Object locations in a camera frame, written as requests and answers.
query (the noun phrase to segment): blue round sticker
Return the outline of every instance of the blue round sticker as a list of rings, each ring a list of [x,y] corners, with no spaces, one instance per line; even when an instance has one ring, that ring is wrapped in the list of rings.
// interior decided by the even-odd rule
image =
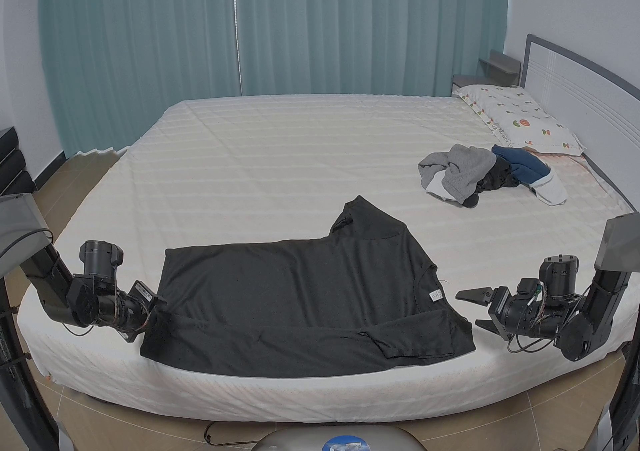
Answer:
[[[322,451],[371,451],[371,448],[360,437],[340,435],[329,440]]]

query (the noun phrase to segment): fitted sheet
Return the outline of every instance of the fitted sheet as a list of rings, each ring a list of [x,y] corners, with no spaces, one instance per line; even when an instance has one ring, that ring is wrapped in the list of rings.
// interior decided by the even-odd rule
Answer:
[[[405,222],[453,308],[486,308],[460,289],[536,276],[545,256],[580,258],[576,290],[593,276],[608,218],[628,206],[584,164],[546,156],[568,192],[550,207],[525,187],[480,195],[466,209],[420,187],[417,164],[455,144],[491,148],[489,129],[459,99],[283,95],[187,101],[169,108],[89,193],[56,242],[74,272],[87,239],[124,250],[118,284],[157,289],[166,248],[314,239],[357,195]],[[632,336],[640,299],[632,281],[609,341],[577,363],[547,347],[509,354],[474,327],[476,351],[429,366],[324,378],[252,378],[187,372],[139,355],[112,329],[75,337],[49,320],[33,287],[18,323],[38,369],[89,395],[153,413],[212,420],[380,422],[444,415],[505,399],[601,359]]]

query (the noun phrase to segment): pillow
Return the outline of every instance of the pillow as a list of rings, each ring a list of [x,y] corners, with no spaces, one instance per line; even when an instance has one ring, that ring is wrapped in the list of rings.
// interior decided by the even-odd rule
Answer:
[[[508,147],[570,156],[580,156],[584,150],[578,138],[523,88],[471,85],[459,88],[454,95],[461,97]]]

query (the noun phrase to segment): curtain fold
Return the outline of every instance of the curtain fold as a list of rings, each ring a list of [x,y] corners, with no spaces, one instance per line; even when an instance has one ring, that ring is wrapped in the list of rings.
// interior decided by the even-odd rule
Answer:
[[[508,0],[237,0],[244,95],[448,95],[502,50]]]
[[[40,0],[67,156],[131,145],[184,99],[240,95],[233,0]]]

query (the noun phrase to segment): bed headboard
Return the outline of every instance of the bed headboard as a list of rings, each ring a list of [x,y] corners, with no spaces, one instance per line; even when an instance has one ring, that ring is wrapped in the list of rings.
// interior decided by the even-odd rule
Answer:
[[[612,71],[527,36],[520,85],[584,146],[584,156],[640,209],[640,90]]]

